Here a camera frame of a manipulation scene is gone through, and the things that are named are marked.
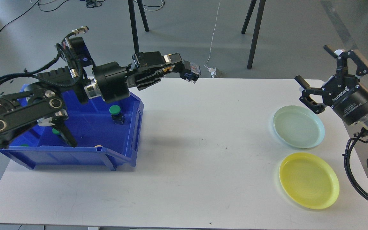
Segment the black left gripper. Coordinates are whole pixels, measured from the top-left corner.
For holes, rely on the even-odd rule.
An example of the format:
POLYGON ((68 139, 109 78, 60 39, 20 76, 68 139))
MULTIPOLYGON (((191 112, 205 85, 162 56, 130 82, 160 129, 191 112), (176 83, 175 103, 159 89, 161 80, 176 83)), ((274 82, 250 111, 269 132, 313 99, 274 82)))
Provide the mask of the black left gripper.
POLYGON ((130 76, 130 88, 144 90, 161 81, 165 72, 181 73, 184 70, 183 59, 179 53, 162 55, 159 51, 139 52, 132 56, 133 64, 120 66, 117 62, 93 65, 93 77, 88 78, 85 93, 88 99, 101 97, 105 103, 113 103, 130 96, 127 79, 130 76))

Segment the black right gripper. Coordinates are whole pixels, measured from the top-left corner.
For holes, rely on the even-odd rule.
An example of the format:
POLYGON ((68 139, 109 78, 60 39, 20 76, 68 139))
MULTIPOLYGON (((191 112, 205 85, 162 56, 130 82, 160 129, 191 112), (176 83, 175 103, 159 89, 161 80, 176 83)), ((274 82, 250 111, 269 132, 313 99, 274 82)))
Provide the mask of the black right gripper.
POLYGON ((359 122, 368 114, 368 89, 359 81, 368 74, 368 60, 357 49, 346 51, 330 45, 324 45, 323 49, 336 59, 336 74, 321 88, 313 88, 303 77, 296 76, 302 87, 299 100, 315 114, 330 106, 345 124, 359 122), (349 60, 356 65, 355 74, 349 74, 349 60), (323 103, 317 103, 311 95, 322 96, 323 103))

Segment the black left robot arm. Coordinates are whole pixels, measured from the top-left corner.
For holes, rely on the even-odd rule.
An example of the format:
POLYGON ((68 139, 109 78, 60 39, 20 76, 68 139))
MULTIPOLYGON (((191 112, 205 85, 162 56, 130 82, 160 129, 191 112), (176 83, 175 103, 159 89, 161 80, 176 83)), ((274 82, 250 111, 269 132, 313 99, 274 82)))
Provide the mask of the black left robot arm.
POLYGON ((81 104, 101 97, 113 103, 130 96, 129 89, 143 90, 160 82, 170 73, 187 77, 189 62, 179 53, 162 55, 158 51, 139 52, 133 63, 120 66, 111 62, 97 66, 79 35, 87 26, 75 29, 56 44, 57 55, 38 70, 0 77, 0 86, 15 78, 34 78, 23 92, 0 97, 0 149, 7 149, 13 140, 35 125, 52 126, 65 142, 76 147, 77 142, 65 125, 68 118, 62 93, 73 90, 81 104))

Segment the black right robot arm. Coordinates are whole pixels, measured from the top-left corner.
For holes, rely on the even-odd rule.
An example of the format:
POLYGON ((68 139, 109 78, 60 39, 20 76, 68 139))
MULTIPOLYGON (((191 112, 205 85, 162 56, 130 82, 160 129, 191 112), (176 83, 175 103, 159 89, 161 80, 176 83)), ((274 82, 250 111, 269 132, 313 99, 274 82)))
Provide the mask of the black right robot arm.
POLYGON ((300 101, 315 114, 330 107, 347 125, 359 124, 361 130, 346 144, 344 169, 354 189, 368 201, 366 192, 353 176, 350 157, 357 142, 368 143, 368 89, 360 78, 368 74, 368 60, 359 50, 334 49, 324 45, 324 50, 336 60, 336 73, 321 87, 311 87, 303 77, 295 80, 301 86, 300 101))

